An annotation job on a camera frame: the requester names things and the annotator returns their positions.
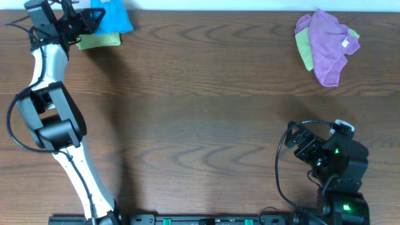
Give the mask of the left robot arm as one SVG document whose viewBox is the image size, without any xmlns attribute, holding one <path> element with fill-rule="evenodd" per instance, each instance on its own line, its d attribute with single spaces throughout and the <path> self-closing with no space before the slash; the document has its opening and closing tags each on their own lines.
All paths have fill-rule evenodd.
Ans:
<svg viewBox="0 0 400 225">
<path fill-rule="evenodd" d="M 64 14 L 57 18 L 48 1 L 28 1 L 24 7 L 33 26 L 27 30 L 35 58 L 32 81 L 12 101 L 6 116 L 11 128 L 14 107 L 37 145 L 37 153 L 52 154 L 64 168 L 82 206 L 83 217 L 58 216 L 51 224 L 125 224 L 113 195 L 107 190 L 88 153 L 83 115 L 64 85 L 69 48 L 83 34 L 93 34 L 106 11 L 73 8 L 60 1 Z"/>
</svg>

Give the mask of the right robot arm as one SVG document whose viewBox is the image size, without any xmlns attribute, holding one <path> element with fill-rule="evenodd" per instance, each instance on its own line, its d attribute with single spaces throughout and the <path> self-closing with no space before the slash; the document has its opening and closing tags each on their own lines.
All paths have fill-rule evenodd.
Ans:
<svg viewBox="0 0 400 225">
<path fill-rule="evenodd" d="M 288 224 L 368 225 L 369 206 L 360 193 L 368 168 L 368 148 L 353 139 L 354 126 L 330 122 L 330 137 L 323 139 L 302 122 L 291 121 L 284 134 L 287 148 L 310 165 L 310 178 L 318 180 L 317 207 L 297 207 Z"/>
</svg>

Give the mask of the blue microfiber cloth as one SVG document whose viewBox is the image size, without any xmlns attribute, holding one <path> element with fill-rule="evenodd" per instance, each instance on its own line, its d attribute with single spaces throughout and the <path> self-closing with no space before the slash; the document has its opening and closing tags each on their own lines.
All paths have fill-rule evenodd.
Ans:
<svg viewBox="0 0 400 225">
<path fill-rule="evenodd" d="M 91 0 L 91 8 L 103 8 L 106 12 L 94 33 L 95 35 L 125 34 L 133 31 L 133 26 L 122 0 Z"/>
</svg>

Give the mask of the purple microfiber cloth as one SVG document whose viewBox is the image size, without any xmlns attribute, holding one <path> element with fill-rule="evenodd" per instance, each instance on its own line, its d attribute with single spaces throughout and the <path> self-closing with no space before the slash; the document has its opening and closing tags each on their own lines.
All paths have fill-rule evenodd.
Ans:
<svg viewBox="0 0 400 225">
<path fill-rule="evenodd" d="M 360 48 L 359 34 L 320 9 L 297 20 L 294 37 L 304 28 L 309 28 L 314 63 L 312 71 L 316 79 L 327 88 L 338 86 L 341 71 L 348 62 L 346 56 Z"/>
</svg>

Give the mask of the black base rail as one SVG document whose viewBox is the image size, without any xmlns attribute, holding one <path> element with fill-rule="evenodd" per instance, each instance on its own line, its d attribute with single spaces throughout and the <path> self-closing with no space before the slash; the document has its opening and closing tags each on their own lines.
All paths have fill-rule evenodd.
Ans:
<svg viewBox="0 0 400 225">
<path fill-rule="evenodd" d="M 369 219 L 351 218 L 351 215 L 342 215 L 342 221 L 327 221 L 327 224 L 370 224 Z M 48 225 L 92 224 L 84 216 L 51 216 Z M 306 216 L 296 213 L 292 215 L 265 214 L 256 216 L 155 216 L 153 214 L 131 215 L 124 219 L 98 219 L 97 224 L 131 224 L 131 225 L 288 225 L 288 224 L 319 224 Z"/>
</svg>

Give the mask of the light green cloth under pile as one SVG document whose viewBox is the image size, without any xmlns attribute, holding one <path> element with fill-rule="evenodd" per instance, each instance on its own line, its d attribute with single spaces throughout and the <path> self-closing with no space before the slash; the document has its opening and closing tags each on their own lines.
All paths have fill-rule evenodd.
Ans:
<svg viewBox="0 0 400 225">
<path fill-rule="evenodd" d="M 307 71 L 312 71 L 314 68 L 314 63 L 311 46 L 309 43 L 309 28 L 306 27 L 302 31 L 297 32 L 295 35 L 295 40 L 305 68 Z"/>
</svg>

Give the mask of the folded light green cloth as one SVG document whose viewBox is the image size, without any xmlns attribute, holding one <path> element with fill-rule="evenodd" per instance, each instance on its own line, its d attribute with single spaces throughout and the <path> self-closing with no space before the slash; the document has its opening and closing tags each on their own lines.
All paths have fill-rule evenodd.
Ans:
<svg viewBox="0 0 400 225">
<path fill-rule="evenodd" d="M 79 50 L 121 45 L 121 38 L 118 32 L 102 35 L 82 34 L 79 37 L 81 41 L 76 44 Z"/>
</svg>

